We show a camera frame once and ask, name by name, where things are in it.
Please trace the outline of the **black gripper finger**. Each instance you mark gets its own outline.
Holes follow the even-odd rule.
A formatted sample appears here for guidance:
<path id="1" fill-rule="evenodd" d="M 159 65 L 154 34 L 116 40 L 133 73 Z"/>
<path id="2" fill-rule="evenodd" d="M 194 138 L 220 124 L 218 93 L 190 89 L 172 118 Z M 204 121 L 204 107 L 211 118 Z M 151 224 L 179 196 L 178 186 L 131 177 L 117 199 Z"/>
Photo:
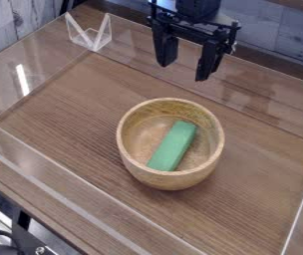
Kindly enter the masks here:
<path id="1" fill-rule="evenodd" d="M 168 26 L 154 22 L 151 25 L 154 50 L 158 63 L 167 67 L 178 57 L 178 37 L 168 31 Z"/>
<path id="2" fill-rule="evenodd" d="M 208 40 L 202 46 L 202 54 L 198 60 L 195 80 L 198 82 L 206 81 L 211 73 L 218 69 L 222 60 L 223 48 L 220 44 Z"/>

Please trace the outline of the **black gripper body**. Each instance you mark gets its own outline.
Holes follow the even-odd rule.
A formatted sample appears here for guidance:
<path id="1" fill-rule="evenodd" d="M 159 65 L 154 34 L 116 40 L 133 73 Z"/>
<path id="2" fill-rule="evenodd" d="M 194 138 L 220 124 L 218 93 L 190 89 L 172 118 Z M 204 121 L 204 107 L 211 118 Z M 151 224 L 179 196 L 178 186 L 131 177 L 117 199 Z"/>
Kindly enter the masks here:
<path id="1" fill-rule="evenodd" d="M 220 12 L 220 1 L 148 0 L 152 29 L 196 44 L 212 40 L 222 52 L 231 54 L 235 51 L 240 23 Z"/>

